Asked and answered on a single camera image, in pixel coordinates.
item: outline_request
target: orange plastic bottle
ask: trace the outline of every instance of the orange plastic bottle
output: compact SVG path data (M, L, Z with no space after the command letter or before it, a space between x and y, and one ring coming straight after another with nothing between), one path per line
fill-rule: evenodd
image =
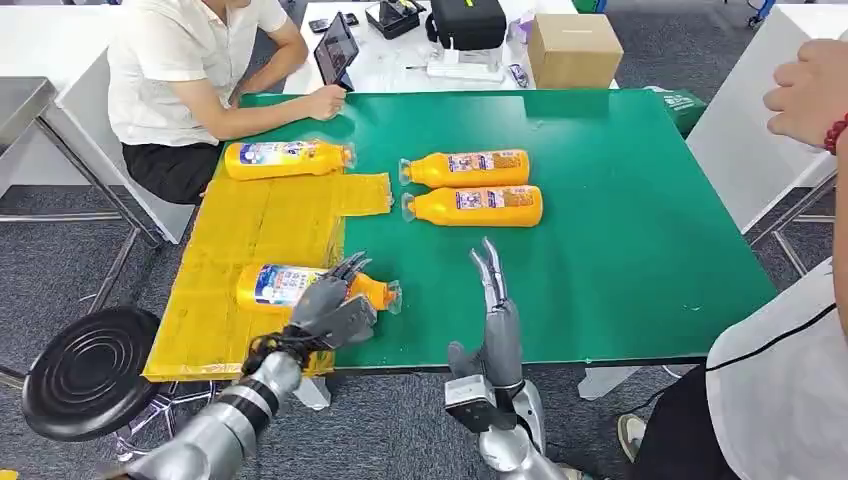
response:
M400 160L401 185L438 187L524 185L530 178L530 158L524 150L471 153L431 153L410 162Z
M306 287L326 272L323 268L289 265L248 265L242 270L236 287L239 307L257 311L279 311L294 308ZM403 291L397 281L378 282L358 273L350 286L348 297L365 295L377 310L399 313Z
M538 187L439 188L402 199L403 217L436 225L463 227L533 227L542 219Z
M236 180L326 175L343 167L351 168L354 163L351 145L320 140L231 143L224 151L227 173Z

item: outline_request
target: red bracelet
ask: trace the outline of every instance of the red bracelet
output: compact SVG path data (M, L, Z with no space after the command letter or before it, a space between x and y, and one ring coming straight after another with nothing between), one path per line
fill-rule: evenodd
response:
M834 122L830 130L827 131L827 135L824 136L824 148L832 155L836 155L836 141L839 140L839 135L845 131L845 127L848 127L848 113L842 120Z

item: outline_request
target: white shirt sleeve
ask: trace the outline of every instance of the white shirt sleeve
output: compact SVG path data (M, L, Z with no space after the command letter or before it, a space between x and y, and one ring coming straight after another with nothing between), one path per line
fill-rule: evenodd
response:
M140 10L132 15L128 28L129 43L145 78L164 82L206 78L200 45L173 19Z
M288 21L289 16L278 0L253 0L259 2L259 28L265 32L276 32Z

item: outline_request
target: robotic arm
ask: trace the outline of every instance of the robotic arm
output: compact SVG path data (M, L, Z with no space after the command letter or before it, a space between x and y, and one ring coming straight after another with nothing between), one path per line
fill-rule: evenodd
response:
M354 276L368 263L359 252L325 273L303 294L282 332L254 339L245 377L200 411L170 442L113 478L225 480L256 451L259 434L286 395L300 385L315 351L373 335L377 312L361 295L346 300Z
M494 245L486 256L471 250L486 298L483 345L467 354L448 347L459 377L445 384L445 409L479 434L486 463L505 480L567 480L545 457L544 412L539 392L524 379L518 311L507 297ZM251 342L245 377L200 411L170 442L129 464L113 479L227 480L256 451L259 434L286 395L300 384L315 351L336 349L373 335L377 312L364 296L347 299L354 276L368 263L363 252L313 283L282 332Z
M458 342L448 346L459 378L445 384L445 410L479 434L480 454L501 479L565 480L545 457L542 400L522 373L518 310L507 297L498 252L485 237L483 248L486 257L471 249L486 298L483 345L472 354Z

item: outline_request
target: sneaker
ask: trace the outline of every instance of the sneaker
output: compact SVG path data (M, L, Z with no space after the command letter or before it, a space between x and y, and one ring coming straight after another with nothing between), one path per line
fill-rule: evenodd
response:
M631 462L636 461L636 454L645 437L645 426L645 422L636 415L628 413L618 417L618 441Z
M559 468L562 470L562 473L565 474L565 478L567 480L610 480L609 478L595 479L595 477L589 475L588 473L581 472L580 470L576 470L567 465L560 465Z

